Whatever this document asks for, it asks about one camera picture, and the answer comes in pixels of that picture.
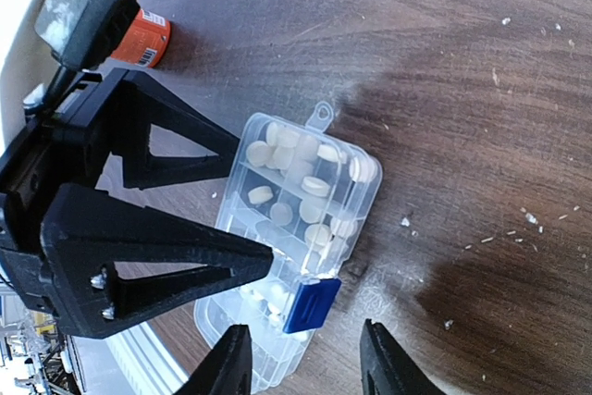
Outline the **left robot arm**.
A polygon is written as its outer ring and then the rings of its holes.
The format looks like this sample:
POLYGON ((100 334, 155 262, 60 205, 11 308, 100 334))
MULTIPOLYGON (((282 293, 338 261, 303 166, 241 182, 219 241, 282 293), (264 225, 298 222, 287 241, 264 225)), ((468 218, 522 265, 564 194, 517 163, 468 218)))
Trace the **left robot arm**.
POLYGON ((1 0, 1 281, 67 335, 104 339, 264 278, 270 248, 96 185, 220 179, 238 138, 148 73, 97 72, 137 0, 1 0))

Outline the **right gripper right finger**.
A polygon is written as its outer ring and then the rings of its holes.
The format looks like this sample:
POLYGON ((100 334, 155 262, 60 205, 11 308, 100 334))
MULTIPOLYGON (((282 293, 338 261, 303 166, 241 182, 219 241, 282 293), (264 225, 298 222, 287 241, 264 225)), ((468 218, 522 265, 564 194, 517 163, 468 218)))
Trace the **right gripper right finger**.
POLYGON ((444 394, 382 323, 366 319, 359 345, 363 394, 444 394))

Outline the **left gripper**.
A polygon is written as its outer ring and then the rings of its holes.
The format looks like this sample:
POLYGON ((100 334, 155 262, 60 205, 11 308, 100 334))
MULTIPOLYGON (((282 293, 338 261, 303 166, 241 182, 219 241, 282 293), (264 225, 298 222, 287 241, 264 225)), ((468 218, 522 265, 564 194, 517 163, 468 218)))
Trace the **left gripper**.
POLYGON ((266 277, 270 247, 95 188, 111 152, 128 189, 225 178, 240 139, 148 75, 80 83, 64 120, 33 120, 1 157, 1 266, 25 306, 105 339, 266 277))

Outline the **orange pill bottle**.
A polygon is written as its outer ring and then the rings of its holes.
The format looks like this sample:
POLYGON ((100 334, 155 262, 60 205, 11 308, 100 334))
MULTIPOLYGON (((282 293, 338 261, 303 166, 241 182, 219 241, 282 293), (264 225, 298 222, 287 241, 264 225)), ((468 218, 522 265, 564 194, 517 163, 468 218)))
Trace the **orange pill bottle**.
POLYGON ((155 68, 167 50, 171 31, 168 19, 141 8, 110 57, 141 68, 155 68))

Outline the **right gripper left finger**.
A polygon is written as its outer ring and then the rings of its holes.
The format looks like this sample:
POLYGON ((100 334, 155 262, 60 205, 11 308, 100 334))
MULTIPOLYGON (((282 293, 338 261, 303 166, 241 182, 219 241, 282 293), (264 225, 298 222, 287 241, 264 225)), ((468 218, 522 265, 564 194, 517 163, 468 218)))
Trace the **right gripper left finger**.
POLYGON ((251 393, 253 352, 247 325, 230 326, 175 395, 251 393))

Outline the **clear plastic pill organizer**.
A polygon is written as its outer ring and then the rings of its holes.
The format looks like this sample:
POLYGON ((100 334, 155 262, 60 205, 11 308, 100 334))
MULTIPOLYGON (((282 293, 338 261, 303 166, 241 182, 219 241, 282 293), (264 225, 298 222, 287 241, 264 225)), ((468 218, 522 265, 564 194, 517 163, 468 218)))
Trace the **clear plastic pill organizer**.
POLYGON ((241 286, 195 304, 195 324, 209 345, 216 344, 232 325, 249 327, 253 351, 252 393, 276 387, 292 374, 314 333, 324 325, 341 285, 339 271, 352 254, 382 181, 382 167, 372 155, 327 134, 333 118, 333 108, 325 102, 318 103, 302 125, 263 113, 252 115, 243 129, 228 176, 216 227, 271 248, 274 259, 267 276, 249 284, 274 282, 295 294, 288 316, 279 320, 271 319, 249 302, 241 294, 241 286), (323 160, 314 164, 311 176, 323 179, 331 187, 327 214, 346 215, 362 223, 352 238, 317 251, 304 242, 304 224, 298 218, 286 228, 269 219, 268 210, 277 200, 288 198, 297 210, 297 204, 306 195, 301 180, 293 181, 267 167, 253 167, 246 160, 246 148, 265 136, 265 127, 272 121, 343 148, 348 156, 358 155, 376 162, 377 174, 370 182, 354 182, 347 165, 323 160))

